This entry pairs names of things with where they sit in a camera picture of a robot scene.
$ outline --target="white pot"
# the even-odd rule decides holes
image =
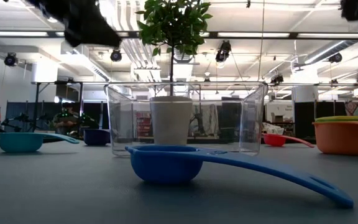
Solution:
[[[192,106],[183,96],[151,98],[154,144],[186,145]]]

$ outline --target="person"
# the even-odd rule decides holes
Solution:
[[[68,135],[72,131],[76,131],[79,114],[73,111],[70,103],[62,104],[62,112],[53,117],[53,125],[57,134]]]

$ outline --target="potted plant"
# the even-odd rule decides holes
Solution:
[[[146,0],[144,11],[136,12],[144,17],[138,21],[139,38],[144,45],[154,45],[153,56],[161,54],[161,46],[168,45],[171,53],[170,82],[173,82],[175,49],[179,53],[196,55],[199,45],[204,43],[201,34],[207,30],[207,14],[210,3],[201,0]],[[192,102],[190,98],[174,96],[170,85],[170,96],[150,99],[154,142],[156,144],[184,145],[187,142]]]

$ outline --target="hole in handle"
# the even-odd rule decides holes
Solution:
[[[326,182],[324,182],[324,181],[322,181],[322,180],[319,180],[319,179],[314,178],[314,177],[310,177],[310,178],[311,178],[312,180],[316,181],[316,182],[319,183],[319,184],[322,184],[322,185],[324,185],[324,186],[326,186],[326,187],[328,187],[328,188],[330,188],[330,189],[336,190],[333,186],[329,185],[328,183],[326,183]]]

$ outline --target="orange bowl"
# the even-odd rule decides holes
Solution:
[[[317,148],[326,154],[358,156],[358,121],[313,123]]]

